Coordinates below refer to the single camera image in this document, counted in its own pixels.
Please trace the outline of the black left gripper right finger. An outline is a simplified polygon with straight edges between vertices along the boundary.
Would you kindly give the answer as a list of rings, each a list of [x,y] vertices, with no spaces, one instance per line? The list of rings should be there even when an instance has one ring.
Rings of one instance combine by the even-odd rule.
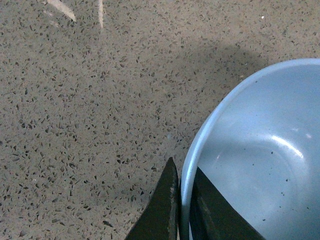
[[[189,223],[194,240],[264,239],[227,202],[200,168],[194,178]]]

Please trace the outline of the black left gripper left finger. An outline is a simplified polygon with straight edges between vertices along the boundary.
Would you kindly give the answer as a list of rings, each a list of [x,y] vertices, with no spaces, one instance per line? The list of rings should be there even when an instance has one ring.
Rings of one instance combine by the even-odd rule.
[[[149,203],[126,240],[176,240],[178,236],[180,190],[177,167],[170,157]]]

